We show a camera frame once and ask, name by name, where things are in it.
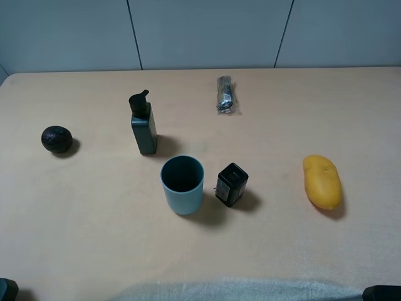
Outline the blue plastic cup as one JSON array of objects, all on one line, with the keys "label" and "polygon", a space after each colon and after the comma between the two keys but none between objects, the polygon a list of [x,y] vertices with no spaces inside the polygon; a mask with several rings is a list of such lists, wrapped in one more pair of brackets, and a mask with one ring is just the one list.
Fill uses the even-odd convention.
[{"label": "blue plastic cup", "polygon": [[204,168],[196,158],[185,155],[170,158],[161,168],[160,180],[173,212],[190,215],[200,208]]}]

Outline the dark green pump bottle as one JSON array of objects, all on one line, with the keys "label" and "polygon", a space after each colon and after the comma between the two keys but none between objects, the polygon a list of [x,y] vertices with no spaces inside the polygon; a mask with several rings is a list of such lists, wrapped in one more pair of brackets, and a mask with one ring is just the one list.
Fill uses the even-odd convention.
[{"label": "dark green pump bottle", "polygon": [[152,155],[157,151],[157,131],[151,103],[146,97],[148,90],[132,95],[128,102],[132,111],[131,127],[141,155]]}]

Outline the small black box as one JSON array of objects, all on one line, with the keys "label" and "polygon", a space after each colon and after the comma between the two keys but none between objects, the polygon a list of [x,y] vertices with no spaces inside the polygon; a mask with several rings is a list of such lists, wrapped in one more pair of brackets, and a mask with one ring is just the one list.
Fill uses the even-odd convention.
[{"label": "small black box", "polygon": [[248,174],[236,163],[225,167],[217,177],[216,197],[228,208],[232,207],[244,194]]}]

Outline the dark avocado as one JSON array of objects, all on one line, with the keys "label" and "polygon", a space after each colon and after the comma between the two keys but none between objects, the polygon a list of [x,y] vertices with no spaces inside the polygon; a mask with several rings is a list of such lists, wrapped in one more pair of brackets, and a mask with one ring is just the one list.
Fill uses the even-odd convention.
[{"label": "dark avocado", "polygon": [[73,144],[73,137],[68,129],[52,125],[44,129],[41,134],[41,143],[47,151],[60,154],[69,150]]}]

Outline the black item in plastic bag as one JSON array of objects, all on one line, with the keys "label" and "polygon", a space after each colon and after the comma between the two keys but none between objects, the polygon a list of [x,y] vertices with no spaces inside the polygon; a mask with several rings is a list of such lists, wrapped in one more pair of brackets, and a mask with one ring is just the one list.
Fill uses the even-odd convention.
[{"label": "black item in plastic bag", "polygon": [[241,114],[235,87],[235,83],[229,75],[221,76],[217,79],[216,112],[219,115]]}]

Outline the yellow mango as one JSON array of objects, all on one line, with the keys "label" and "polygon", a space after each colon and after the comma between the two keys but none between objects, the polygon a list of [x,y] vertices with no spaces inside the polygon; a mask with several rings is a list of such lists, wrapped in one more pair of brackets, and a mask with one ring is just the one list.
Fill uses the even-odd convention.
[{"label": "yellow mango", "polygon": [[310,155],[303,159],[305,192],[318,208],[332,210],[343,200],[340,177],[336,166],[329,159]]}]

